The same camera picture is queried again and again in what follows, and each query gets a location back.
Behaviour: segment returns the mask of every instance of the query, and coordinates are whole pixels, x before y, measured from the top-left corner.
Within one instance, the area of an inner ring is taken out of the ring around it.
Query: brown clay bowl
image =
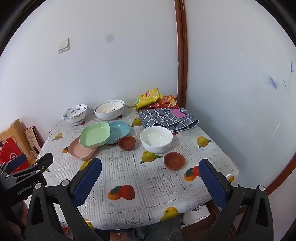
[[[163,158],[163,162],[168,169],[172,171],[177,171],[184,166],[185,158],[182,154],[178,152],[169,152]]]
[[[118,142],[119,147],[126,151],[133,149],[135,144],[136,144],[136,139],[131,136],[125,136],[121,138]]]

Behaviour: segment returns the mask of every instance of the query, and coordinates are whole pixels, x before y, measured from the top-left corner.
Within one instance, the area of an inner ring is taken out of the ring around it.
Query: square plastic plate
[[[99,122],[83,129],[79,143],[86,148],[102,146],[110,138],[110,126],[106,122]]]
[[[114,121],[109,123],[110,125],[110,139],[107,144],[114,144],[119,141],[120,138],[125,137],[131,131],[130,126],[123,121]]]
[[[77,137],[68,147],[68,153],[83,161],[89,159],[98,148],[86,148],[79,143],[79,137]]]

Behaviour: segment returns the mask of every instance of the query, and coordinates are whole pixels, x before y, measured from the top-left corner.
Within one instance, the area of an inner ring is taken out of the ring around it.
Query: bag of chips
[[[146,105],[149,105],[151,103],[156,102],[159,98],[162,98],[163,96],[158,92],[157,89],[152,89],[142,95],[140,95],[135,103],[135,109],[138,110],[139,108],[142,108]]]
[[[164,96],[159,98],[155,103],[146,106],[149,109],[156,109],[156,108],[179,108],[177,104],[177,98],[173,95]]]

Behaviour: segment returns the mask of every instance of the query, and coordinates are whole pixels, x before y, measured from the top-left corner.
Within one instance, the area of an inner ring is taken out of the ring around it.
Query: large white bowl
[[[83,122],[83,119],[86,116],[86,109],[87,105],[78,104],[66,110],[63,113],[63,118],[69,123],[78,126]]]
[[[140,134],[143,147],[152,153],[165,152],[173,140],[172,132],[162,126],[152,126],[144,129]]]
[[[124,102],[122,100],[108,100],[97,104],[94,107],[94,113],[102,120],[110,121],[120,116],[124,111]]]

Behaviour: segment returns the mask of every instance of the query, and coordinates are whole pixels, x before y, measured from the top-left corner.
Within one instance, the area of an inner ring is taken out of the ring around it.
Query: gray plaid towel
[[[184,108],[158,108],[138,112],[144,128],[164,126],[172,133],[184,131],[197,125],[198,120]]]

